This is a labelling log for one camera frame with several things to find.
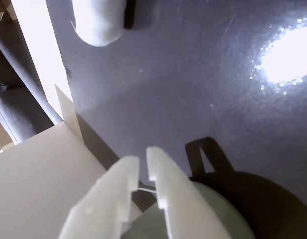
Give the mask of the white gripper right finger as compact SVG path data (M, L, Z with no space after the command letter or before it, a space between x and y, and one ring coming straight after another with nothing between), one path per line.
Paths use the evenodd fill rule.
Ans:
M148 147L146 157L149 180L155 183L158 208L164 211L169 238L230 238L211 206L162 148Z

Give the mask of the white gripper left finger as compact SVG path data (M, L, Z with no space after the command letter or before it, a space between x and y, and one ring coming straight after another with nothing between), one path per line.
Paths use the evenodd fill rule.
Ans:
M139 159L116 162L69 211L61 239L118 239L139 216L132 193L138 189Z

